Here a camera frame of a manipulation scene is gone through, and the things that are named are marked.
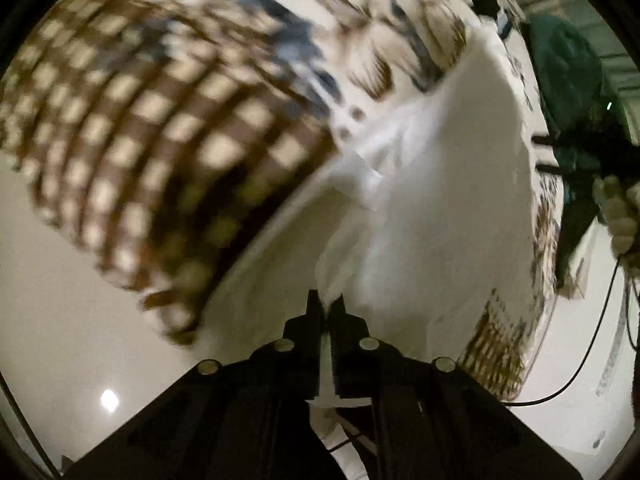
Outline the gloved right hand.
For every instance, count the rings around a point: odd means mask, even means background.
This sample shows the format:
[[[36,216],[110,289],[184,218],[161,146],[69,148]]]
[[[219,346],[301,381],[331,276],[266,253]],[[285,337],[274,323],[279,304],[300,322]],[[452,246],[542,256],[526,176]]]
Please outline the gloved right hand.
[[[612,253],[632,278],[639,277],[639,183],[623,189],[616,177],[597,178],[593,198],[611,237]]]

